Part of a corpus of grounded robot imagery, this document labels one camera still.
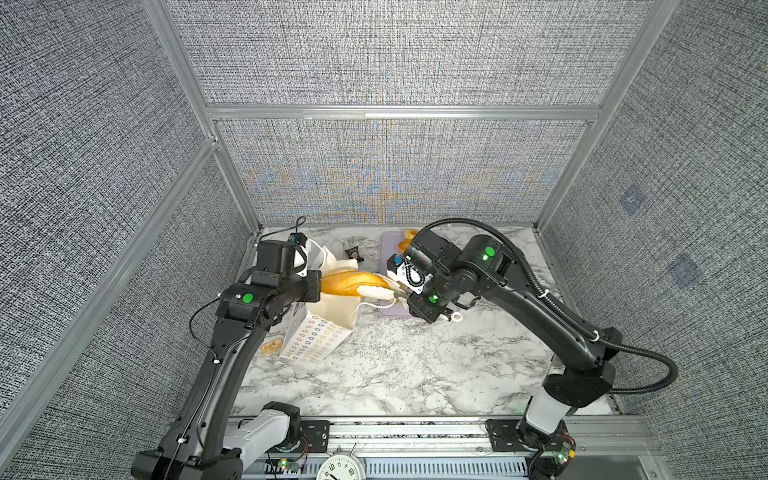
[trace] marble countertop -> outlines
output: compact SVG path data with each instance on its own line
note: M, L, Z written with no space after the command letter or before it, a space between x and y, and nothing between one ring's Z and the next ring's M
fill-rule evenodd
M379 239L399 227L302 229L337 258L358 246L361 270L379 271ZM558 289L530 228L502 228L528 258L542 285ZM471 227L435 232L463 247ZM287 233L278 234L281 239ZM267 333L282 338L285 324ZM299 406L302 415L520 415L541 385L551 350L512 316L479 301L460 323L432 325L394 318L363 305L355 331L322 362L254 356L233 415L256 415L269 401ZM607 399L578 413L611 414Z

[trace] clock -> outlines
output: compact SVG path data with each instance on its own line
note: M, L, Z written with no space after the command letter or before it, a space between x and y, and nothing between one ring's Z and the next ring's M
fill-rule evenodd
M336 453L317 472L317 480L365 480L366 470L357 457Z

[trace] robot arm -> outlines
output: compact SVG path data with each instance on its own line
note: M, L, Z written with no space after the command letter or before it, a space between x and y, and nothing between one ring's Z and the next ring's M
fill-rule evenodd
M469 223L496 238L476 235L459 249L430 230L446 223ZM620 351L653 358L669 367L663 380L622 392L654 391L677 377L677 367L667 357L624 346L616 329L601 329L570 311L538 284L523 253L483 223L461 218L431 223L413 238L402 256L389 258L387 267L390 276L408 286L418 278L418 287L408 298L412 315L429 323L449 319L455 313L448 305L467 308L459 297L472 293L475 300L470 306L478 298L500 306L554 352L552 366L518 424L518 439L530 449L541 451L564 428L562 419L569 412L614 391L615 369L608 360Z
M299 441L298 408L272 402L243 427L250 443L240 435L225 440L230 411L253 354L270 327L279 323L294 302L317 302L320 271L306 271L301 250L306 237L292 234L288 242L263 240L257 264L222 294L209 353L179 416L156 450L136 456L131 474L142 480L239 478L243 462L250 462L277 445ZM299 252L305 265L294 267Z

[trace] gray fabric wall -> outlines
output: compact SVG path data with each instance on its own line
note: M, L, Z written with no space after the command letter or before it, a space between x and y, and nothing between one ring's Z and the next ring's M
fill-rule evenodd
M602 102L652 3L167 1L211 104L587 106ZM530 223L583 131L574 121L220 124L271 223Z
M203 135L139 0L0 8L1 415Z
M768 467L767 65L767 3L683 0L544 232L589 320L678 362L624 400L679 480ZM662 373L617 364L620 385Z
M186 399L205 350L187 331L237 275L249 232L211 160L3 479L131 478ZM195 319L210 338L212 306Z
M652 0L168 7L213 103L599 104Z
M222 120L263 222L533 223L583 121Z

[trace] wire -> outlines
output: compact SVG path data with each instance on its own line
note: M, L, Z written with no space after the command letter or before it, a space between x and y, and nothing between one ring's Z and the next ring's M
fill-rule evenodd
M210 354L214 356L214 360L217 358L216 357L216 352L214 352L214 349L210 348L207 343L205 343L203 340L201 340L201 339L197 338L197 336L195 336L194 332L192 331L192 320L194 319L195 316L197 316L198 313L202 312L203 309L205 309L206 307L208 307L210 305L213 305L215 302L218 302L218 301L219 301L219 299L215 298L215 299L211 300L210 302L206 303L205 305L203 305L202 307L200 307L199 309L197 309L197 312L193 313L192 316L190 317L190 322L189 322L190 335L192 335L192 338L197 340L197 342L199 344L204 346L210 352Z
M181 444L176 444L176 451L174 452L174 456L170 458L170 462L168 462L168 466L165 467L165 473L163 474L163 480L168 479L168 473L170 473L170 467L174 464L174 461L176 460L176 455L179 455L179 449L181 448Z
M317 247L320 250L320 252L323 254L323 263L321 263L321 265L323 265L326 262L326 257L327 257L326 251L323 250L323 248L315 240L308 238L306 239L306 241L314 243L315 247Z
M533 466L533 462L538 460L538 458L541 456L542 453L544 453L544 444L543 443L539 443L538 444L538 450L536 450L536 453L533 454L533 456L531 457L531 461L528 464L532 467Z
M266 452L266 458L270 461L267 463L269 467L272 467L272 475L275 475L275 479L277 479L277 467L272 465L272 457L270 457L270 452L267 450Z
M264 298L261 301L261 304L259 305L259 309L256 312L256 318L257 319L260 318L261 313L264 310L264 305L266 305L267 300L269 300L270 298L271 298L271 295L266 297L266 298ZM250 336L250 334L249 335L245 335L243 338L241 338L239 340L236 340L232 345L230 345L230 348L227 349L227 352L224 354L224 357L221 359L221 365L223 365L224 362L227 361L227 359L230 356L230 353L232 353L232 350L234 350L234 348L236 346L240 345L249 336ZM210 387L215 383L214 382L214 378L216 379L216 382L218 382L219 376L221 375L221 372L222 372L222 370L219 370L218 372L216 370L214 370L214 374L212 374L210 376L210 381L208 382L208 387L205 389L205 393L203 394L203 398L200 399L200 403L197 405L197 408L195 409L194 414L190 418L190 423L187 424L187 430L189 430L189 428L191 427L192 419L194 419L194 417L197 415L197 411L200 410L200 406L203 405L203 402L205 402L205 407L203 408L203 410L208 408L208 402L210 401L210 398L206 398L207 395L208 395L208 391L210 390ZM200 447L201 448L205 448L205 444L203 444L203 440L201 439L202 435L200 435L200 423L199 422L195 425L195 432L197 433L197 442L200 443Z
M372 306L372 307L374 307L374 308L377 308L377 309L385 309L385 308L389 308L389 307L391 307L391 306L395 306L395 304L396 304L396 303L397 303L397 299L396 299L396 298L395 298L395 299L392 299L392 303L390 303L389 305L385 305L385 306L381 306L381 305L375 305L375 304L373 304L373 303L368 303L368 302L360 302L360 304L359 304L357 307L355 307L355 311L353 311L352 313L350 313L350 315L349 315L349 316L352 316L352 315L354 315L355 313L357 313L357 309L358 309L358 308L360 308L360 306L361 306L361 305L370 305L370 306Z
M304 217L302 215L301 217L296 219L296 225L293 225L292 227L288 227L288 228L283 228L282 230L275 230L273 232L267 233L266 235L262 235L261 238L259 239L259 241L264 240L269 235L274 235L275 233L287 232L288 230L293 230L294 228L296 229L296 232L298 232L299 231L299 227L301 227L305 223L306 223L306 217Z
M299 458L296 459L296 463L299 463L299 460L301 460L301 458L304 457L304 463L299 468L299 472L304 473L304 467L306 467L306 461L310 459L310 456L308 454L308 451L310 450L310 443L306 440L306 437L302 437L301 439L304 441L304 452L301 455L299 455Z
M581 333L585 338L590 339L595 336L595 332L591 331L586 326L581 325L581 323L579 323L575 319L571 318L571 316L568 315L568 313L566 313L562 308L560 308L560 306L558 306L557 303L555 303L550 298L549 295L545 295L545 289L542 288L541 284L538 282L538 278L536 277L536 274L533 272L531 265L528 264L528 260L525 258L525 254L522 252L522 250L520 250L517 247L517 245L512 243L512 241L509 240L502 232L480 221L473 220L471 218L461 218L461 217L444 218L442 220L437 220L430 223L426 227L424 227L424 229L429 230L439 225L446 225L447 223L465 223L467 225L472 225L473 227L477 227L482 230L485 230L486 232L496 237L515 255L516 260L520 264L520 267L523 269L523 273L525 274L525 277L528 279L528 282L533 287L533 290L536 292L537 296L541 296L541 301L544 302L550 308L550 310L552 310L556 315L560 316L560 318L565 320L566 323L568 323L571 327L573 327L579 333ZM643 356L648 359L656 360L658 362L663 363L667 367L667 374L664 376L664 378L662 378L657 382L644 385L644 386L639 386L639 387L611 389L608 391L608 393L634 394L634 393L656 392L657 390L661 390L671 385L677 379L680 373L679 369L677 368L677 364L668 356L662 355L661 353L652 352L650 350L642 349L636 346L624 345L623 343L613 343L602 338L596 340L595 343L606 346L607 348L616 350L618 352L625 352L631 355Z

